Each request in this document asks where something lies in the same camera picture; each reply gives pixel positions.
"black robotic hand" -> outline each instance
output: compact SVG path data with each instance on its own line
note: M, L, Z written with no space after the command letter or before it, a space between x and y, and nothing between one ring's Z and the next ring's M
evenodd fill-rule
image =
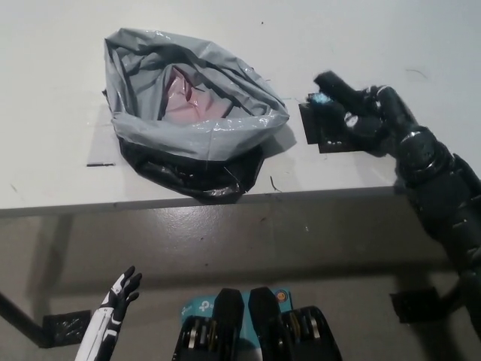
M425 228L439 241L459 274L460 294L481 338L481 182L433 133L418 125L390 86L356 91L332 71L315 82L307 100L329 121L342 123L352 142L375 150L391 138L392 155L407 197Z
M75 361L109 361L119 337L127 307L138 298L142 274L132 266L125 271L105 296L90 320Z

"white robotic hand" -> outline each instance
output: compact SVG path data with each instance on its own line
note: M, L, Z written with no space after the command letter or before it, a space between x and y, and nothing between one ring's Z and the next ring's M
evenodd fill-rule
M110 360L122 321L130 302L138 298L135 292L141 284L142 274L132 266L112 286L100 307L90 320L75 361Z

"teal box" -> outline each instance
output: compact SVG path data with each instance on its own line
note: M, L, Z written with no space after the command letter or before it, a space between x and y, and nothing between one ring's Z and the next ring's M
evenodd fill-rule
M277 288L271 290L276 295L281 312L292 310L291 293L286 288ZM253 322L249 313L249 296L250 292L243 292L242 299L244 300L244 320L242 321L242 329L239 335L239 350L252 350L260 348L259 340L254 331ZM181 321L186 320L188 316L212 317L213 303L216 296L201 296L192 299L188 302L181 312Z

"floor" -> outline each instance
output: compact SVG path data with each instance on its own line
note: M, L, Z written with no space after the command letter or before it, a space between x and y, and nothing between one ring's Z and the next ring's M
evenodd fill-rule
M170 360L180 310L221 287L289 287L320 307L346 361L479 359L465 310L400 324L389 294L455 281L405 199L275 202L0 220L0 290L36 319L96 308L131 264L144 273L113 361ZM0 359L74 360L0 320Z

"white table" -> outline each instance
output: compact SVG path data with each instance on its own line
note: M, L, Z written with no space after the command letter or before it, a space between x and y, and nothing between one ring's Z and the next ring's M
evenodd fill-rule
M120 27L215 41L286 100L291 119L277 135L285 151L265 161L242 202L392 188L393 159L307 145L298 100L326 69L355 87L392 85L481 174L480 11L477 0L2 2L0 216L197 204L139 177L118 154L101 91L103 39ZM87 168L93 160L116 166Z

